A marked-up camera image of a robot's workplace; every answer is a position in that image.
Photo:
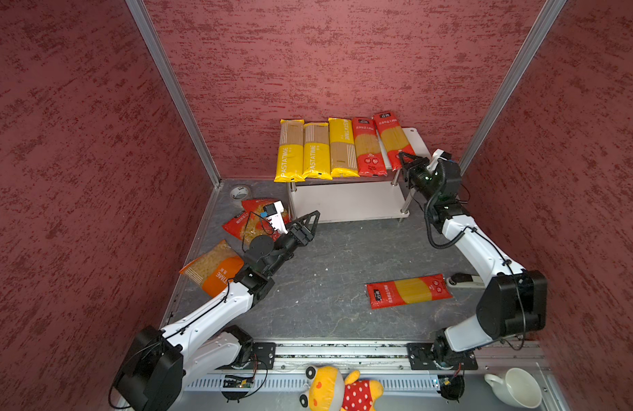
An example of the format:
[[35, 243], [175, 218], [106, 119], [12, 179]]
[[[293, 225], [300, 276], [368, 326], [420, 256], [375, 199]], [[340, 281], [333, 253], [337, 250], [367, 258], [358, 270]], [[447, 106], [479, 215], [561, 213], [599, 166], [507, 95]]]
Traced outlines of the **red spaghetti bag back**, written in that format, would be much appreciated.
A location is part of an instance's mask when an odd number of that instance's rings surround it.
[[392, 111], [377, 113], [373, 116], [373, 120], [388, 154], [392, 171], [398, 171], [402, 167], [400, 153], [407, 152], [415, 155], [415, 152], [400, 126], [397, 116]]

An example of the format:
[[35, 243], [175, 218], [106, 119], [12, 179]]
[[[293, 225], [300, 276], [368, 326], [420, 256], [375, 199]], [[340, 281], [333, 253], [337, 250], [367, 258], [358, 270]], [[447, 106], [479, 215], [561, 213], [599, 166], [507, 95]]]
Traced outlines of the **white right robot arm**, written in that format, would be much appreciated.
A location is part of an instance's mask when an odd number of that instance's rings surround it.
[[408, 152], [398, 155], [410, 190], [422, 195], [429, 244], [435, 249], [456, 247], [467, 258], [484, 286], [472, 317], [440, 330], [432, 348], [442, 366], [508, 337], [527, 337], [546, 325], [548, 282], [510, 259], [481, 230], [458, 197], [460, 166], [447, 152], [431, 157]]

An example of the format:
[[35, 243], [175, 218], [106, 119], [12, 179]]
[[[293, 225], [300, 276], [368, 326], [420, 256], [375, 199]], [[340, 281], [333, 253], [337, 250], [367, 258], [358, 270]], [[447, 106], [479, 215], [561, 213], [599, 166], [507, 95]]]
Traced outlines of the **red spaghetti bag front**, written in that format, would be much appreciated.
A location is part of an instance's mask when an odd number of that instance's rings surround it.
[[366, 291], [372, 309], [452, 298], [442, 274], [367, 284]]

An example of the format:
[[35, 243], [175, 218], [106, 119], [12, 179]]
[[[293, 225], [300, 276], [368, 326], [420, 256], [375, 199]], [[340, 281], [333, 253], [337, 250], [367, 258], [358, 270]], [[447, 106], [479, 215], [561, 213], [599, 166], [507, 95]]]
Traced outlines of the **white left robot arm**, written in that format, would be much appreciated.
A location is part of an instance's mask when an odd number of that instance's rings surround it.
[[271, 356], [257, 354], [252, 337], [232, 322], [267, 296], [273, 275], [315, 238], [319, 218], [314, 211], [290, 222], [277, 239], [256, 237], [218, 296], [162, 329], [143, 328], [109, 388], [121, 395], [123, 409], [168, 410], [188, 385], [220, 368], [270, 370]]

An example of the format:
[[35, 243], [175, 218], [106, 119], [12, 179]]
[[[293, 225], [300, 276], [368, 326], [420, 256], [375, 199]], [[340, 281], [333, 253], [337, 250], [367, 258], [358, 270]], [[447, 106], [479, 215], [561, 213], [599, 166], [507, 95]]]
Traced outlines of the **yellow spaghetti bag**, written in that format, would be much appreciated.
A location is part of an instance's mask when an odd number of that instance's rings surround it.
[[304, 125], [304, 179], [332, 181], [330, 158], [330, 130], [328, 123]]
[[282, 120], [275, 183], [302, 183], [304, 173], [304, 124], [300, 120]]
[[330, 175], [333, 178], [359, 177], [352, 122], [348, 119], [328, 120], [330, 139]]

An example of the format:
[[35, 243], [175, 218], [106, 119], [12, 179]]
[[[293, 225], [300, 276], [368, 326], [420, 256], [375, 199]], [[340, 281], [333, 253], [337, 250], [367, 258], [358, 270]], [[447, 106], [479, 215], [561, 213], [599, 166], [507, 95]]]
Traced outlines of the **red spaghetti bag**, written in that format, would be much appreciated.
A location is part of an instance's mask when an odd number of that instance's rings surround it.
[[359, 175], [362, 177], [387, 176], [375, 123], [371, 118], [354, 117], [352, 132]]
[[392, 171], [398, 171], [402, 167], [400, 153], [407, 152], [415, 155], [415, 152], [400, 126], [397, 116], [392, 111], [377, 113], [373, 116], [373, 120], [388, 154]]
[[372, 309], [452, 298], [442, 274], [367, 284], [366, 291]]

